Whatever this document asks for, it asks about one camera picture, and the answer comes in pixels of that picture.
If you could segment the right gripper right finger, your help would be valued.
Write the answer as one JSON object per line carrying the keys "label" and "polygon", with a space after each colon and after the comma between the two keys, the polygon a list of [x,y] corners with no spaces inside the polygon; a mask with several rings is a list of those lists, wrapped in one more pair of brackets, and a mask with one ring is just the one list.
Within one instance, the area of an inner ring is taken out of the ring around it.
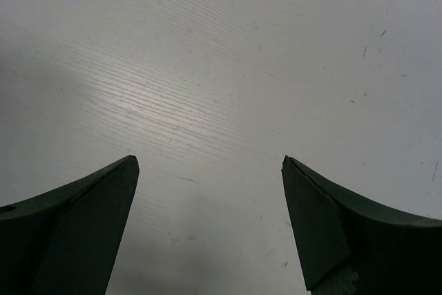
{"label": "right gripper right finger", "polygon": [[282,181],[312,294],[440,294],[441,221],[387,207],[294,158]]}

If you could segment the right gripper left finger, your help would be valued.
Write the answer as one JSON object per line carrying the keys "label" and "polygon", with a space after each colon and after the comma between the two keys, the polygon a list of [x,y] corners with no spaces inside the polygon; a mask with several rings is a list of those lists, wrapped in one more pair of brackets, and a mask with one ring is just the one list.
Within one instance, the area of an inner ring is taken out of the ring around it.
{"label": "right gripper left finger", "polygon": [[134,155],[1,208],[2,294],[105,294],[139,178]]}

